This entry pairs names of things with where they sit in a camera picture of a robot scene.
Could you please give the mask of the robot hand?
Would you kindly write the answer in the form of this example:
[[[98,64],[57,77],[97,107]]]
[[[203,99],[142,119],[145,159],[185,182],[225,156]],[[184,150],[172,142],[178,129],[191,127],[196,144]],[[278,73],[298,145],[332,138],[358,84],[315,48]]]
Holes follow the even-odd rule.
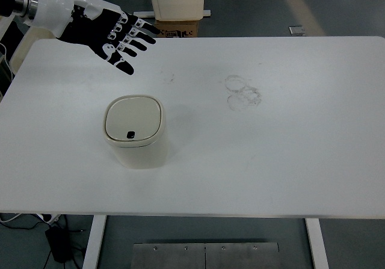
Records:
[[[118,5],[103,0],[37,0],[31,26],[50,31],[62,42],[88,46],[98,57],[122,72],[134,68],[124,54],[136,57],[155,44],[160,30]]]

